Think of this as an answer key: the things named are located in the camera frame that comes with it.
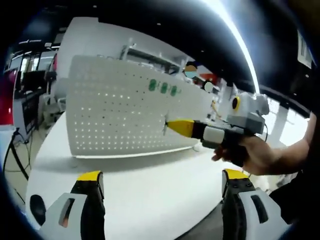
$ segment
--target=white pegboard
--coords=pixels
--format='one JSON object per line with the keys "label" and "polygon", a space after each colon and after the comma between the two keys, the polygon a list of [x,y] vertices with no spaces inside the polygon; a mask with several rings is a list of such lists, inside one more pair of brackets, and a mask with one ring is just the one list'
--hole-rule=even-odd
{"label": "white pegboard", "polygon": [[[165,114],[169,112],[171,120],[204,121],[212,101],[211,94],[195,85],[102,57],[75,56],[68,81],[66,124],[73,156],[135,155],[194,146],[196,139],[171,129],[163,136]],[[163,83],[168,84],[166,92]]]}

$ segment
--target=human hand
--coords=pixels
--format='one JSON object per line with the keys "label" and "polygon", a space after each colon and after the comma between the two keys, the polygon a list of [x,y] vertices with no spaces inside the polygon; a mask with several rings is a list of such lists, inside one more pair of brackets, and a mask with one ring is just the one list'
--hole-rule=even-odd
{"label": "human hand", "polygon": [[[245,136],[240,142],[240,146],[245,147],[247,156],[244,160],[243,169],[254,175],[264,175],[268,168],[276,160],[277,156],[270,146],[257,136]],[[226,162],[233,162],[231,149],[224,149],[221,146],[214,150],[213,161],[222,159]]]}

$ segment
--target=white table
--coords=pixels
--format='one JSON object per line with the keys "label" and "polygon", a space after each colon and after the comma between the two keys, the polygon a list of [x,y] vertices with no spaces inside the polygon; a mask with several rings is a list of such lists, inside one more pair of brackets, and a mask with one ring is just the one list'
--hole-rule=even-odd
{"label": "white table", "polygon": [[239,169],[213,162],[212,149],[201,148],[153,156],[117,159],[76,159],[71,156],[65,113],[43,142],[26,191],[40,195],[49,208],[70,192],[77,177],[103,171],[105,238],[108,240],[173,240],[190,230],[221,200],[222,169]]}

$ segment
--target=black ceiling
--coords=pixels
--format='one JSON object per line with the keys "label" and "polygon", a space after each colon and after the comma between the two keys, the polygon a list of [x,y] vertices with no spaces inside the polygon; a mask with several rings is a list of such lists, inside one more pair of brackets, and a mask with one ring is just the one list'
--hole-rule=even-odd
{"label": "black ceiling", "polygon": [[[215,6],[211,8],[205,2],[210,1],[119,0],[112,4],[110,1],[51,1],[51,5],[34,18],[35,22],[20,40],[41,35],[46,41],[51,39],[53,42],[57,29],[67,27],[73,17],[98,17],[100,22],[160,39],[228,82],[234,82],[240,89],[252,90],[252,77],[239,44],[215,13]],[[298,35],[294,24],[267,0],[222,2],[248,48],[259,84],[308,107],[307,87],[292,88],[297,78],[309,81],[311,77],[304,77],[312,75],[297,61]]]}

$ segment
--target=face mask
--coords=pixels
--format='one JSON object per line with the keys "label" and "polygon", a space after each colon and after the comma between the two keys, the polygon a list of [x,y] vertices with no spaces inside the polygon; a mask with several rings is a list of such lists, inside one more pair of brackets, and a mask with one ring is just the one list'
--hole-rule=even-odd
{"label": "face mask", "polygon": [[192,79],[195,76],[197,76],[197,72],[196,71],[185,71],[184,74],[190,79]]}

